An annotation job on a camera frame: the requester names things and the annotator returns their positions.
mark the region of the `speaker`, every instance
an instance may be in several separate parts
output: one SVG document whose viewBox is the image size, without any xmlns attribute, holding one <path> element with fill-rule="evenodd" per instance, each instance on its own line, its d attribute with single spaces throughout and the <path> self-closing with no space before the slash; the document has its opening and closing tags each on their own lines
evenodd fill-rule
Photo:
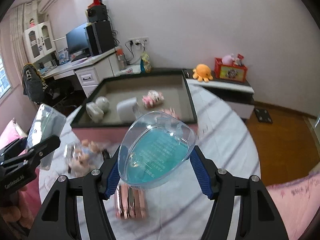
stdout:
<svg viewBox="0 0 320 240">
<path fill-rule="evenodd" d="M 108 20 L 107 8 L 105 5 L 95 5 L 87 9 L 88 22 Z"/>
</svg>

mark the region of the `pink blanket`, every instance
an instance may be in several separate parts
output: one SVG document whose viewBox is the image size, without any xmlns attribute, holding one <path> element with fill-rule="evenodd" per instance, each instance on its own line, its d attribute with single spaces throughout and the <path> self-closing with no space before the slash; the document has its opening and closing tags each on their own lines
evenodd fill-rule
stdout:
<svg viewBox="0 0 320 240">
<path fill-rule="evenodd" d="M 297 240 L 306 230 L 320 206 L 320 173 L 267 190 L 284 222 L 290 240 Z"/>
<path fill-rule="evenodd" d="M 0 135 L 0 149 L 8 145 L 9 143 L 13 142 L 15 139 L 22 138 L 16 131 L 14 127 L 14 123 L 11 120 L 6 128 L 4 129 L 3 133 Z M 21 191 L 20 195 L 24 196 L 28 208 L 30 209 L 33 217 L 36 217 L 40 207 L 41 207 L 41 201 L 40 201 L 40 194 L 39 194 L 39 169 L 36 168 L 36 179 L 34 179 L 32 182 L 28 183 L 27 190 Z"/>
</svg>

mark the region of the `black clamp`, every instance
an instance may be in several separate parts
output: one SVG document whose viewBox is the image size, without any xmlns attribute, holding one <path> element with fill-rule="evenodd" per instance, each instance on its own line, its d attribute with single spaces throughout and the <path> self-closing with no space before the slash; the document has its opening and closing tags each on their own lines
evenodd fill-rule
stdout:
<svg viewBox="0 0 320 240">
<path fill-rule="evenodd" d="M 119 148 L 100 169 L 85 177 L 60 176 L 44 200 L 28 239 L 81 240 L 76 196 L 83 196 L 90 239 L 115 240 L 103 200 L 114 194 L 119 183 L 118 154 Z M 201 240 L 227 239 L 237 195 L 241 196 L 237 240 L 288 239 L 280 214 L 259 177 L 243 179 L 218 169 L 198 146 L 191 153 L 190 161 L 202 192 L 215 200 Z"/>
<path fill-rule="evenodd" d="M 35 170 L 40 160 L 60 145 L 58 136 L 53 135 L 31 147 L 23 155 L 27 138 L 16 139 L 0 150 L 0 204 L 2 199 L 16 192 L 36 178 Z"/>
</svg>

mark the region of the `pink metallic box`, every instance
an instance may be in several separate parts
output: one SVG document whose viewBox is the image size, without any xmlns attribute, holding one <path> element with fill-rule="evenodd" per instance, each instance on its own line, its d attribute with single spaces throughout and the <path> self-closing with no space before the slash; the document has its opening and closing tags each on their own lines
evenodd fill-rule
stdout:
<svg viewBox="0 0 320 240">
<path fill-rule="evenodd" d="M 197 131 L 196 111 L 187 81 L 181 70 L 122 75 L 104 79 L 90 97 L 83 102 L 71 123 L 72 131 L 80 140 L 121 143 L 132 122 L 121 122 L 116 110 L 117 104 L 120 101 L 137 97 L 139 108 L 142 109 L 141 99 L 149 90 L 162 92 L 164 102 L 145 112 L 173 108 L 181 121 L 195 132 Z M 110 110 L 100 123 L 94 123 L 88 116 L 85 105 L 95 101 L 99 96 L 105 96 L 109 100 Z"/>
</svg>

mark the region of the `bedside table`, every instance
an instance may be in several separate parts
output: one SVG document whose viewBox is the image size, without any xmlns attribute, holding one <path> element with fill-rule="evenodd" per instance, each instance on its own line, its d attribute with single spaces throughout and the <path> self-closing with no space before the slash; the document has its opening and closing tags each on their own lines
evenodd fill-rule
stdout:
<svg viewBox="0 0 320 240">
<path fill-rule="evenodd" d="M 213 73 L 212 81 L 199 82 L 192 78 L 192 69 L 183 69 L 183 73 L 189 85 L 202 86 L 224 100 L 244 122 L 250 118 L 254 109 L 254 90 L 247 80 L 245 82 L 238 82 L 227 79 L 218 79 L 214 77 Z"/>
</svg>

